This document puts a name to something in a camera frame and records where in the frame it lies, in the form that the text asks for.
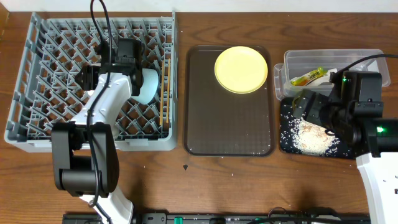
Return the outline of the white napkin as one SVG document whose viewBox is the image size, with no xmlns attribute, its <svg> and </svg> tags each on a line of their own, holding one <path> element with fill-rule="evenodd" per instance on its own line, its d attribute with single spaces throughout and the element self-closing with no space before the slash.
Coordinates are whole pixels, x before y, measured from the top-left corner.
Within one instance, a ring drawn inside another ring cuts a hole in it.
<svg viewBox="0 0 398 224">
<path fill-rule="evenodd" d="M 328 85 L 330 82 L 330 75 L 331 73 L 336 73 L 337 69 L 330 69 L 322 77 L 316 78 L 309 82 L 307 86 L 321 86 L 321 85 Z"/>
</svg>

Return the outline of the green snack wrapper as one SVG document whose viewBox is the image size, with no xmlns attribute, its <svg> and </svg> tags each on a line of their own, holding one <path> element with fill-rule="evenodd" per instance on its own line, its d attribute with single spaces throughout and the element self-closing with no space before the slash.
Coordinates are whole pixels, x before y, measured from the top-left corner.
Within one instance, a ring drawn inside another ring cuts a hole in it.
<svg viewBox="0 0 398 224">
<path fill-rule="evenodd" d="M 290 80 L 290 83 L 293 86 L 305 86 L 311 83 L 312 81 L 323 77 L 327 73 L 323 67 L 318 67 L 316 70 L 312 70 L 300 77 L 295 77 Z"/>
</svg>

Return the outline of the light blue bowl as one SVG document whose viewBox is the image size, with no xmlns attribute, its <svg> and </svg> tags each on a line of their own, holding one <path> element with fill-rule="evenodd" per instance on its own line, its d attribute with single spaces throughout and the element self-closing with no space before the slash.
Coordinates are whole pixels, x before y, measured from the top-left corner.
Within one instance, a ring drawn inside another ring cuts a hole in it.
<svg viewBox="0 0 398 224">
<path fill-rule="evenodd" d="M 138 96 L 131 96 L 133 100 L 136 100 L 138 103 L 147 105 L 154 98 L 158 84 L 159 84 L 159 76 L 156 70 L 143 68 L 143 84 L 140 88 L 140 93 Z"/>
</svg>

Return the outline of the wooden chopstick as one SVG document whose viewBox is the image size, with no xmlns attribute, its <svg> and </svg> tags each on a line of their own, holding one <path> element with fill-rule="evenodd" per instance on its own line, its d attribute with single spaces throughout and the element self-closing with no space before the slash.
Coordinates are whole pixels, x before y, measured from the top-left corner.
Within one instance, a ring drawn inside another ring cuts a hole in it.
<svg viewBox="0 0 398 224">
<path fill-rule="evenodd" d="M 165 61 L 162 61 L 161 77 L 160 77 L 160 125 L 163 125 L 164 114 L 164 77 L 165 77 Z"/>
<path fill-rule="evenodd" d="M 171 82 L 171 59 L 168 59 L 168 71 L 167 71 L 167 97 L 166 97 L 166 123 L 169 124 L 170 118 L 170 82 Z"/>
</svg>

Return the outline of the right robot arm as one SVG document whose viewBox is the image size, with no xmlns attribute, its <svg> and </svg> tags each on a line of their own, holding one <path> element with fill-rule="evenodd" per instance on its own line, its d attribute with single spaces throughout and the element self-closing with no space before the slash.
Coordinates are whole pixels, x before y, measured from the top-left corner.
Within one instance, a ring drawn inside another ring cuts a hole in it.
<svg viewBox="0 0 398 224">
<path fill-rule="evenodd" d="M 383 118 L 382 77 L 345 70 L 330 75 L 328 96 L 309 89 L 293 100 L 296 118 L 347 144 L 366 190 L 371 223 L 397 223 L 397 120 Z"/>
</svg>

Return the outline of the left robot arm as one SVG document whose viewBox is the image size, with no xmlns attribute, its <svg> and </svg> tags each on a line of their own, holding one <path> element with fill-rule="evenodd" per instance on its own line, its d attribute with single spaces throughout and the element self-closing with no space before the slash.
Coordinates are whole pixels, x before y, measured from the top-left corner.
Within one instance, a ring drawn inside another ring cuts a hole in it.
<svg viewBox="0 0 398 224">
<path fill-rule="evenodd" d="M 118 187 L 116 118 L 125 102 L 138 95 L 142 74 L 142 42 L 122 38 L 117 49 L 102 42 L 100 63 L 85 65 L 76 82 L 91 90 L 86 104 L 67 122 L 51 130 L 55 186 L 93 207 L 102 223 L 132 223 L 134 205 Z"/>
</svg>

